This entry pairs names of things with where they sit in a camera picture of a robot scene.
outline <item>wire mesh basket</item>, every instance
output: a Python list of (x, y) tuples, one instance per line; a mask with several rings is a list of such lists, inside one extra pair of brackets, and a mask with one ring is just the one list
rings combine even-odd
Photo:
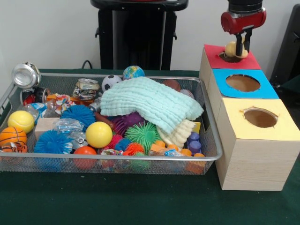
[[(105, 75), (45, 74), (40, 87), (47, 87), (51, 93), (72, 95), (78, 78), (92, 78), (99, 83)], [(204, 175), (213, 162), (222, 156), (217, 126), (212, 114), (204, 83), (194, 77), (148, 76), (162, 83), (175, 79), (182, 89), (191, 91), (204, 109), (201, 122), (200, 142), (205, 157), (164, 156), (109, 156), (78, 154), (33, 153), (36, 143), (34, 131), (28, 134), (28, 153), (0, 152), (0, 171), (13, 172), (62, 172), (62, 173), (143, 173), (143, 174), (198, 174)], [(8, 117), (23, 106), (21, 89), (11, 84), (0, 100), (0, 131), (6, 128)]]

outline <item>red square lid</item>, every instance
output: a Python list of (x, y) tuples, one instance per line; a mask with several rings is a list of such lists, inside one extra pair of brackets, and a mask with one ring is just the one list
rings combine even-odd
[(226, 62), (219, 56), (225, 46), (204, 45), (204, 49), (212, 69), (261, 69), (252, 52), (240, 62)]

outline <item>light blue cloth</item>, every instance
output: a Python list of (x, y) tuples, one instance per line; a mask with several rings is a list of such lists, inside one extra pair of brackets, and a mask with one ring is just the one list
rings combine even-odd
[(147, 77), (116, 83), (101, 98), (103, 116), (122, 116), (137, 111), (149, 122), (170, 134), (184, 119), (195, 120), (202, 113), (191, 97)]

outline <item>green table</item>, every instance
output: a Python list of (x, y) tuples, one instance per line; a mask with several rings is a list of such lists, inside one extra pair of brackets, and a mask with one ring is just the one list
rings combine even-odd
[[(94, 71), (105, 73), (69, 72)], [(222, 191), (214, 165), (204, 176), (0, 172), (0, 223), (299, 224), (299, 188), (299, 160), (282, 192)]]

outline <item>yellow ball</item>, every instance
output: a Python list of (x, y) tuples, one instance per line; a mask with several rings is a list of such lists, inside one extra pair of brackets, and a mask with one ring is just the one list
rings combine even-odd
[(113, 138), (113, 131), (104, 122), (92, 123), (86, 130), (86, 140), (90, 146), (100, 149), (107, 146)]
[(7, 124), (9, 127), (20, 128), (28, 134), (34, 127), (34, 119), (29, 112), (19, 110), (9, 116)]

